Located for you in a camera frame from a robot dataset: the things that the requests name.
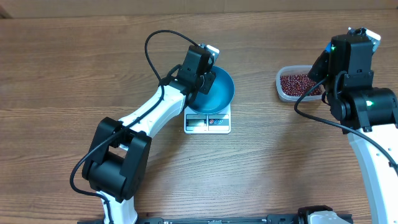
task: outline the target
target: small red beads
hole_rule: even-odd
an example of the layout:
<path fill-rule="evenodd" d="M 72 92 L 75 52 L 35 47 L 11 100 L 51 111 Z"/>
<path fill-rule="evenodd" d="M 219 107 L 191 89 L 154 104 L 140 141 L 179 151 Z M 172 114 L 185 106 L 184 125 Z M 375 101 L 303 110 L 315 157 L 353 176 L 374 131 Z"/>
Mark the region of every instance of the small red beads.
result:
<path fill-rule="evenodd" d="M 309 79 L 307 74 L 300 75 L 285 75 L 280 77 L 280 84 L 282 91 L 289 96 L 302 96 L 309 91 L 317 83 Z M 320 87 L 316 88 L 310 96 L 321 95 L 322 90 Z"/>

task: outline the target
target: wooden table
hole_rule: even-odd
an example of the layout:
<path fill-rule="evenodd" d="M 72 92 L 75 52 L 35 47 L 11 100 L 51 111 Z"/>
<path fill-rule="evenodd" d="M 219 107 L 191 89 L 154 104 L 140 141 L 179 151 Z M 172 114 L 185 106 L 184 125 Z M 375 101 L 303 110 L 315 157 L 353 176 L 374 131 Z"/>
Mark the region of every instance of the wooden table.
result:
<path fill-rule="evenodd" d="M 329 205 L 370 223 L 353 150 L 339 129 L 282 103 L 275 75 L 311 65 L 347 27 L 381 34 L 374 86 L 398 93 L 398 11 L 268 12 L 0 21 L 0 223 L 76 223 L 103 216 L 98 198 L 76 194 L 70 172 L 105 116 L 132 113 L 156 90 L 144 41 L 177 30 L 221 50 L 234 79 L 232 133 L 186 135 L 183 117 L 152 142 L 135 196 L 142 217 L 250 217 Z M 161 74 L 188 43 L 162 34 L 149 44 Z M 308 113 L 333 119 L 320 102 Z M 78 172 L 76 184 L 89 190 Z"/>

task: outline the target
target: bowl of red beads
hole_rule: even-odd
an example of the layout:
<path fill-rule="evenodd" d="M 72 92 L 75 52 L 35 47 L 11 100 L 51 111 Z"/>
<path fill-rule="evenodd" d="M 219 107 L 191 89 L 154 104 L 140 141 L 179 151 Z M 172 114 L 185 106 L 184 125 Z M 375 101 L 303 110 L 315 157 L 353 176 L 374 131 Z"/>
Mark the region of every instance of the bowl of red beads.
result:
<path fill-rule="evenodd" d="M 294 65 L 279 70 L 276 75 L 276 89 L 280 100 L 296 102 L 300 96 L 317 84 L 307 76 L 311 68 L 312 65 Z M 318 87 L 302 101 L 320 100 L 323 92 L 324 89 Z"/>

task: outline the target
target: blue round container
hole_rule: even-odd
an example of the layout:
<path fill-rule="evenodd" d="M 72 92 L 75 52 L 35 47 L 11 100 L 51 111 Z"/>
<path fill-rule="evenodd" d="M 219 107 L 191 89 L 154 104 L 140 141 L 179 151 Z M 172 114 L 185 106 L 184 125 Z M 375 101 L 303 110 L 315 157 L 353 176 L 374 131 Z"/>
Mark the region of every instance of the blue round container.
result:
<path fill-rule="evenodd" d="M 195 101 L 189 106 L 196 113 L 218 114 L 234 98 L 235 85 L 228 72 L 217 66 L 213 66 L 211 71 L 216 73 L 216 79 L 210 88 L 209 94 L 198 93 Z"/>

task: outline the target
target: white plastic bowl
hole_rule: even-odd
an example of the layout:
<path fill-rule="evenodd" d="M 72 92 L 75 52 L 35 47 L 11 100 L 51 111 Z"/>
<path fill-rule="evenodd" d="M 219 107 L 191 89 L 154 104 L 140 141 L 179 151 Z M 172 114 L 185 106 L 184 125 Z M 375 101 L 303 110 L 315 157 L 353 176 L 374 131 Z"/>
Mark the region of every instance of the white plastic bowl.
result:
<path fill-rule="evenodd" d="M 289 96 L 282 91 L 282 85 L 280 84 L 280 77 L 286 75 L 298 75 L 298 74 L 307 74 L 312 68 L 312 65 L 293 65 L 286 66 L 279 70 L 276 75 L 276 89 L 278 91 L 278 95 L 280 100 L 283 102 L 296 102 L 300 97 L 299 96 Z M 322 95 L 316 96 L 306 96 L 302 101 L 312 101 L 312 100 L 320 100 Z"/>

